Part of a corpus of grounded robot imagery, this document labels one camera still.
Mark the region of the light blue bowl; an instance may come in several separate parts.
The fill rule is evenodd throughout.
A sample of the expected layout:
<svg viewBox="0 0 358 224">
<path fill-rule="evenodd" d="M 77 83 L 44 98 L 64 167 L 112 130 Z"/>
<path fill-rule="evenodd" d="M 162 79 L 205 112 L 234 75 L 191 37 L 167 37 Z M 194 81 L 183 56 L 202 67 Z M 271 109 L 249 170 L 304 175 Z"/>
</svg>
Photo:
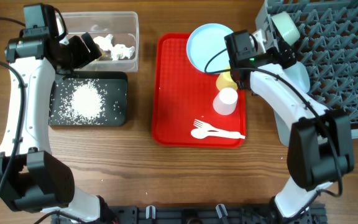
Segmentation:
<svg viewBox="0 0 358 224">
<path fill-rule="evenodd" d="M 291 67 L 283 70 L 289 79 L 301 88 L 305 93 L 309 92 L 311 84 L 308 71 L 301 62 L 296 62 Z"/>
</svg>

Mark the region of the mint green bowl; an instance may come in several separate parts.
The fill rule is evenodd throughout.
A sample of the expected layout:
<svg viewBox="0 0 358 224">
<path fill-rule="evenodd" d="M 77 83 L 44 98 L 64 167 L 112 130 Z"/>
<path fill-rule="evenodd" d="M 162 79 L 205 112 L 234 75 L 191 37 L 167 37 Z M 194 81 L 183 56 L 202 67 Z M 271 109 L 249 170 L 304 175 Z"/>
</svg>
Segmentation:
<svg viewBox="0 0 358 224">
<path fill-rule="evenodd" d="M 282 39 L 290 46 L 300 38 L 300 32 L 289 13 L 281 12 L 272 16 L 271 19 Z"/>
</svg>

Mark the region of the white tissue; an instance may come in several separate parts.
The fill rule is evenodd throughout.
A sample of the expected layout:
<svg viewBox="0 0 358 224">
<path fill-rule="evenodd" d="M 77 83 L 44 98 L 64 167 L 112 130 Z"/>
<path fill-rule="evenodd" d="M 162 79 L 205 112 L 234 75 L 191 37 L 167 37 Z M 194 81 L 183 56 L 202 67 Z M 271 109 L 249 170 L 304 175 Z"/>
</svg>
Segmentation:
<svg viewBox="0 0 358 224">
<path fill-rule="evenodd" d="M 113 48 L 112 40 L 112 34 L 108 34 L 106 37 L 97 36 L 93 39 L 94 43 L 103 51 L 110 51 Z"/>
</svg>

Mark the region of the white napkin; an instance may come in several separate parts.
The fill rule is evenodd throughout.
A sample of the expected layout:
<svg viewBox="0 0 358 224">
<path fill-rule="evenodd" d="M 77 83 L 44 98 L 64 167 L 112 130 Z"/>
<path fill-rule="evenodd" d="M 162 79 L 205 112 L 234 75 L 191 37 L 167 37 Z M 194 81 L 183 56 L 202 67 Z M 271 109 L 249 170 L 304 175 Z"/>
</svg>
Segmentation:
<svg viewBox="0 0 358 224">
<path fill-rule="evenodd" d="M 135 47 L 126 47 L 124 44 L 116 44 L 110 49 L 112 60 L 130 59 L 135 52 Z"/>
</svg>

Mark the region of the yellow plastic cup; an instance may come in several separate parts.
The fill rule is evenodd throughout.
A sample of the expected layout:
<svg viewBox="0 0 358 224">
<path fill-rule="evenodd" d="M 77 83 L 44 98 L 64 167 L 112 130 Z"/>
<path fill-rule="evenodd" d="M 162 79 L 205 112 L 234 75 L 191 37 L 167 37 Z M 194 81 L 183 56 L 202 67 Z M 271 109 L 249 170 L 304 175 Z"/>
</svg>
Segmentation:
<svg viewBox="0 0 358 224">
<path fill-rule="evenodd" d="M 237 90 L 237 83 L 232 79 L 231 72 L 221 72 L 216 80 L 216 87 L 219 91 L 223 88 L 230 87 L 234 90 Z"/>
</svg>

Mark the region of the white plastic cup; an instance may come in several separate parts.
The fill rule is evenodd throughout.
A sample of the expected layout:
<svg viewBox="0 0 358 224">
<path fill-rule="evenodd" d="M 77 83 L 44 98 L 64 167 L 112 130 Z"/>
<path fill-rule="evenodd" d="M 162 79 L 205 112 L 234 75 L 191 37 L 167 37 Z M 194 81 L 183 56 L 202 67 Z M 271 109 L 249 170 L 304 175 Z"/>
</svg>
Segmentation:
<svg viewBox="0 0 358 224">
<path fill-rule="evenodd" d="M 225 87 L 216 95 L 213 108 L 220 115 L 230 115 L 237 106 L 237 100 L 237 91 L 231 87 Z"/>
</svg>

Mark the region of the light blue plate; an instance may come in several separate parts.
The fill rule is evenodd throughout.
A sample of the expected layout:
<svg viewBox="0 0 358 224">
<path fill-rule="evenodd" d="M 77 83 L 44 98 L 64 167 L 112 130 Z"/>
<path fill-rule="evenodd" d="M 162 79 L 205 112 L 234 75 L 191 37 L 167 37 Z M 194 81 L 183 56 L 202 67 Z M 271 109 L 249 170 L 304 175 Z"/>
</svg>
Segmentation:
<svg viewBox="0 0 358 224">
<path fill-rule="evenodd" d="M 229 56 L 224 38 L 231 33 L 233 33 L 232 29 L 217 23 L 205 24 L 195 29 L 186 44 L 186 53 L 191 64 L 197 70 L 204 72 L 207 62 L 223 50 L 208 65 L 207 71 L 227 69 Z"/>
</svg>

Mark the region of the white plastic fork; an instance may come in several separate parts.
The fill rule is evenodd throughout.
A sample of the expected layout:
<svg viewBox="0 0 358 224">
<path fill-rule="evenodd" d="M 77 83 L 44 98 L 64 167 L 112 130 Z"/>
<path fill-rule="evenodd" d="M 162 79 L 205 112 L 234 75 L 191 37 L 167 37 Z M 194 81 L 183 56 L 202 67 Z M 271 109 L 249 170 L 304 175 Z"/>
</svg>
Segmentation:
<svg viewBox="0 0 358 224">
<path fill-rule="evenodd" d="M 226 131 L 223 129 L 215 128 L 214 126 L 206 123 L 204 121 L 200 121 L 198 119 L 194 120 L 193 125 L 196 127 L 196 131 L 199 133 L 202 131 L 202 135 L 198 135 L 198 139 L 203 139 L 208 136 L 215 136 L 215 137 L 222 137 L 222 138 L 231 138 L 231 139 L 244 139 L 245 136 L 242 135 L 240 132 L 236 131 Z"/>
</svg>

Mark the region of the white plastic spoon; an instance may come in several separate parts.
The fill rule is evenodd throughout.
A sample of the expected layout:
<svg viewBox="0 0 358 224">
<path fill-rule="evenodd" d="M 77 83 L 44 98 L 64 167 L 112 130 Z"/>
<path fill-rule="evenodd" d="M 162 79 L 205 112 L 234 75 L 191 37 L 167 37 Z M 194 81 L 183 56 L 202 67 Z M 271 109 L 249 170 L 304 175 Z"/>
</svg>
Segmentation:
<svg viewBox="0 0 358 224">
<path fill-rule="evenodd" d="M 206 137 L 219 137 L 219 138 L 228 138 L 228 139 L 244 139 L 245 136 L 227 131 L 206 131 L 201 128 L 196 128 L 191 131 L 191 135 L 196 139 L 204 139 Z"/>
</svg>

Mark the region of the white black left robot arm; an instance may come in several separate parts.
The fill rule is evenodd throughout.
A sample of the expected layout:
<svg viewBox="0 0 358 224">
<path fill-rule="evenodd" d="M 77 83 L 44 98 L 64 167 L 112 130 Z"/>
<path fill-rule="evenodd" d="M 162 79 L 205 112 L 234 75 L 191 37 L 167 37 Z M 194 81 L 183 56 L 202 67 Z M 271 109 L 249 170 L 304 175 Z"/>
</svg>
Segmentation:
<svg viewBox="0 0 358 224">
<path fill-rule="evenodd" d="M 67 27 L 51 5 L 26 5 L 24 17 L 2 63 L 10 72 L 11 94 L 0 145 L 0 202 L 14 212 L 107 223 L 112 215 L 105 201 L 75 186 L 71 169 L 52 155 L 48 136 L 56 71 L 82 68 L 101 52 L 89 34 L 70 37 L 64 44 Z"/>
</svg>

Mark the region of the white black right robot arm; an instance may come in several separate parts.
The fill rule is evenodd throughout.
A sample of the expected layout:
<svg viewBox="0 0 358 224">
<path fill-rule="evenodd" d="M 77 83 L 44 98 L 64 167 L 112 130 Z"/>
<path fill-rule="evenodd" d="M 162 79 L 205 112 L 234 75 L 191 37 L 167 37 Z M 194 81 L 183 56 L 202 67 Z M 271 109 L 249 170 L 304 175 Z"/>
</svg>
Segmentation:
<svg viewBox="0 0 358 224">
<path fill-rule="evenodd" d="M 290 130 L 287 167 L 290 178 L 273 198 L 283 222 L 305 213 L 321 193 L 342 194 L 342 177 L 354 170 L 354 151 L 349 116 L 330 110 L 308 96 L 291 80 L 306 75 L 297 61 L 293 42 L 279 38 L 266 50 L 263 41 L 247 30 L 224 38 L 232 79 L 240 89 L 261 96 Z M 333 194 L 327 188 L 338 184 Z"/>
</svg>

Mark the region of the grey dishwasher rack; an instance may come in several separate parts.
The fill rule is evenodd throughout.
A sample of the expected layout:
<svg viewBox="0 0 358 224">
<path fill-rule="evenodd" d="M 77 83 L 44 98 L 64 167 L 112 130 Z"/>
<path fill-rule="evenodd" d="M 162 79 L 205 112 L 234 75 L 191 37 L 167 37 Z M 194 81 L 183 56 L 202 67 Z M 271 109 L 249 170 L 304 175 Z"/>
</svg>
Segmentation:
<svg viewBox="0 0 358 224">
<path fill-rule="evenodd" d="M 307 69 L 308 94 L 344 110 L 358 138 L 358 1 L 265 1 L 256 19 L 269 47 L 278 44 L 272 17 L 287 12 L 300 32 L 298 61 Z"/>
</svg>

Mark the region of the clear plastic bin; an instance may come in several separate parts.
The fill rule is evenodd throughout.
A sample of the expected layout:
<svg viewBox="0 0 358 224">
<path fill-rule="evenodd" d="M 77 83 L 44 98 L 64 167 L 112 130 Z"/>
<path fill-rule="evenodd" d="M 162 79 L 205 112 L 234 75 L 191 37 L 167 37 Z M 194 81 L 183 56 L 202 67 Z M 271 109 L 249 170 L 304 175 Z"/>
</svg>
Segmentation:
<svg viewBox="0 0 358 224">
<path fill-rule="evenodd" d="M 111 58 L 110 51 L 83 67 L 82 71 L 137 72 L 139 70 L 139 18 L 134 11 L 63 12 L 57 15 L 59 32 L 67 27 L 67 36 L 61 41 L 66 44 L 74 35 L 89 33 L 92 38 L 110 37 L 115 47 L 124 45 L 129 57 Z"/>
</svg>

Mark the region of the red serving tray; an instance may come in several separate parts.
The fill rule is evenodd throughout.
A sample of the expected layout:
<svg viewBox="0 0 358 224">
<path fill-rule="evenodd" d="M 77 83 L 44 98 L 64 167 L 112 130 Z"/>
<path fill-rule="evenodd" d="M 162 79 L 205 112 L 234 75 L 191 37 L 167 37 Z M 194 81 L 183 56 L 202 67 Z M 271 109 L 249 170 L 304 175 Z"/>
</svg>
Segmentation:
<svg viewBox="0 0 358 224">
<path fill-rule="evenodd" d="M 235 111 L 227 116 L 215 112 L 216 77 L 197 70 L 186 54 L 188 33 L 166 33 L 158 40 L 152 137 L 164 146 L 237 148 L 243 139 L 191 135 L 196 119 L 215 128 L 246 134 L 246 96 L 238 92 Z"/>
</svg>

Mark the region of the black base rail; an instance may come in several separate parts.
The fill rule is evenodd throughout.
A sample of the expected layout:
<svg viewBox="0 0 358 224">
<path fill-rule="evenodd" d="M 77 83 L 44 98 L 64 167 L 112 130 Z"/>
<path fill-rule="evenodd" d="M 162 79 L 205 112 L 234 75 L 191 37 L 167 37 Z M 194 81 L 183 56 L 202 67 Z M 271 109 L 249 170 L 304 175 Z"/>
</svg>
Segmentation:
<svg viewBox="0 0 358 224">
<path fill-rule="evenodd" d="M 226 207 L 226 214 L 220 217 L 215 207 L 177 207 L 177 208 L 153 208 L 154 217 L 149 215 L 146 208 L 135 206 L 111 207 L 118 217 L 119 223 L 159 223 L 159 224 L 186 224 L 195 223 L 219 224 L 252 224 L 272 223 L 268 216 L 268 205 L 256 204 L 243 207 Z"/>
</svg>

